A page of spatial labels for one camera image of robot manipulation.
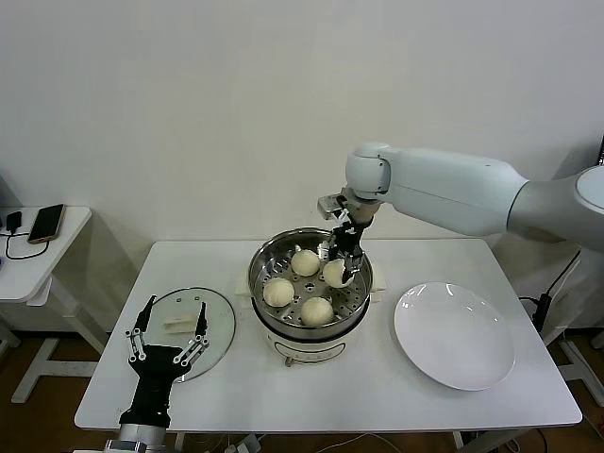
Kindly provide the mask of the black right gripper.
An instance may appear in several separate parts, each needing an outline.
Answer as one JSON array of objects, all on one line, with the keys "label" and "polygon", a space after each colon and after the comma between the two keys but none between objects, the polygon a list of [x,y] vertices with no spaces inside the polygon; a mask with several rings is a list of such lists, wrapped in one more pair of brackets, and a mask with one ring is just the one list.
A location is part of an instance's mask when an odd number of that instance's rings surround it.
[{"label": "black right gripper", "polygon": [[361,249],[361,237],[363,231],[370,225],[371,222],[359,224],[346,221],[342,226],[333,228],[330,237],[318,245],[320,259],[343,259],[342,284],[344,286],[348,286],[362,268],[364,252]]}]

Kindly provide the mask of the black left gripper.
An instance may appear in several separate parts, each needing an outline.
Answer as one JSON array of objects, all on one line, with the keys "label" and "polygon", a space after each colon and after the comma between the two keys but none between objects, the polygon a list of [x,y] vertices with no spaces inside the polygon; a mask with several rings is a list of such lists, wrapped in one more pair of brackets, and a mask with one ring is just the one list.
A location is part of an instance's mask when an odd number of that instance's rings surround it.
[{"label": "black left gripper", "polygon": [[121,425],[168,428],[171,423],[168,408],[173,382],[187,373],[186,366],[193,365],[210,344],[206,338],[208,321],[205,302],[201,303],[194,336],[184,349],[145,344],[143,334],[149,325],[156,300],[157,296],[152,294],[138,313],[134,327],[125,332],[130,349],[128,362],[139,379],[131,406],[119,419]]}]

